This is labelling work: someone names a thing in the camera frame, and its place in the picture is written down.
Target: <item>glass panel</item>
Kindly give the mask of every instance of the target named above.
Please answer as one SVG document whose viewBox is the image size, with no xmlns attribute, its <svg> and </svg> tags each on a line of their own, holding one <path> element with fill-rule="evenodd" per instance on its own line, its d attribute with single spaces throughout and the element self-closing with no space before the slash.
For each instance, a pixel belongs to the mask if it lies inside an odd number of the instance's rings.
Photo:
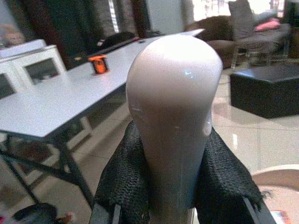
<svg viewBox="0 0 299 224">
<path fill-rule="evenodd" d="M 14 93 L 9 81 L 5 77 L 5 74 L 0 74 L 0 99 L 7 97 Z"/>
<path fill-rule="evenodd" d="M 53 60 L 47 59 L 25 67 L 34 85 L 58 75 Z"/>
</svg>

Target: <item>gray chair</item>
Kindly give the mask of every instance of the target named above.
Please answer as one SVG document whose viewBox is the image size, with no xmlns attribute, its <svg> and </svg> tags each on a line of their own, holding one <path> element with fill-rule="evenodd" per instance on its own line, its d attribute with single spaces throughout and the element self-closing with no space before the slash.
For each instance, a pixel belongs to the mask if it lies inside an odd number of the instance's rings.
<svg viewBox="0 0 299 224">
<path fill-rule="evenodd" d="M 289 24 L 280 24 L 275 30 L 255 32 L 254 26 L 257 25 L 247 0 L 237 0 L 228 2 L 232 16 L 234 29 L 235 50 L 232 61 L 232 69 L 235 69 L 239 49 L 245 49 L 249 62 L 252 53 L 264 53 L 267 55 L 267 65 L 271 63 L 271 54 L 280 48 L 284 48 L 284 59 L 288 57 L 289 36 L 291 27 Z"/>
</svg>

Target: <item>table leg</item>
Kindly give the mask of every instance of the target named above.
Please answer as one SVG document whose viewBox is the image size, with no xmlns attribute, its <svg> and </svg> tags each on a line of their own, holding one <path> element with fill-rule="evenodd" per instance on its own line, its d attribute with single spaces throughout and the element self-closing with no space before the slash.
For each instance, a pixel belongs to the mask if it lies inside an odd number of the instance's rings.
<svg viewBox="0 0 299 224">
<path fill-rule="evenodd" d="M 63 158 L 64 161 L 67 162 L 67 165 L 70 169 L 70 172 L 73 174 L 74 179 L 77 182 L 82 194 L 84 195 L 86 201 L 88 202 L 89 206 L 93 208 L 93 195 L 81 174 L 81 171 L 77 164 L 75 163 L 73 157 L 71 156 L 71 152 L 66 145 L 67 138 L 64 138 L 64 135 L 61 134 L 54 139 L 54 144 L 57 149 L 60 151 L 60 158 Z"/>
<path fill-rule="evenodd" d="M 3 150 L 6 149 L 6 147 L 4 146 L 3 142 L 1 142 L 0 144 L 1 144 L 1 147 L 0 147 L 0 154 L 1 154 L 3 152 Z M 7 160 L 4 156 L 3 156 L 3 160 L 7 164 L 8 168 L 13 172 L 13 174 L 15 175 L 17 180 L 20 182 L 20 184 L 23 186 L 23 188 L 25 188 L 27 193 L 31 196 L 32 200 L 35 203 L 39 203 L 39 200 L 37 199 L 37 197 L 33 194 L 30 187 L 26 184 L 26 182 L 23 180 L 23 178 L 18 173 L 18 171 L 14 168 L 14 166 L 11 164 L 11 162 L 9 160 Z"/>
</svg>

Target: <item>orange object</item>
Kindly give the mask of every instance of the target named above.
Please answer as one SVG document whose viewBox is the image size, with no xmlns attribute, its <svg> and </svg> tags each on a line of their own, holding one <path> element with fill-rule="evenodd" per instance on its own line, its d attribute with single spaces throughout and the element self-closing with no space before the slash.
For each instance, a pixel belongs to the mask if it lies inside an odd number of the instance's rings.
<svg viewBox="0 0 299 224">
<path fill-rule="evenodd" d="M 109 71 L 106 63 L 106 55 L 90 57 L 88 60 L 93 63 L 96 74 L 103 74 Z"/>
</svg>

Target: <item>white table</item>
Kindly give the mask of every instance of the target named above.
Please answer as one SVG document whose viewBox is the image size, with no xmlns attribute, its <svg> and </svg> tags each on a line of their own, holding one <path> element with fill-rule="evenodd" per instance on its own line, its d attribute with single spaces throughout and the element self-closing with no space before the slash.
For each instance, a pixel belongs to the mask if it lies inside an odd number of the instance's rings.
<svg viewBox="0 0 299 224">
<path fill-rule="evenodd" d="M 10 137 L 51 143 L 60 152 L 60 168 L 55 169 L 0 149 L 5 162 L 36 203 L 38 199 L 10 161 L 18 161 L 78 185 L 89 205 L 93 206 L 93 196 L 68 150 L 64 130 L 123 86 L 136 55 L 155 39 L 157 38 L 150 38 L 145 42 L 136 41 L 107 54 L 109 72 L 105 74 L 93 75 L 92 65 L 85 63 L 68 71 L 66 76 L 60 75 L 29 86 L 27 91 L 0 100 L 0 132 L 7 133 Z"/>
</svg>

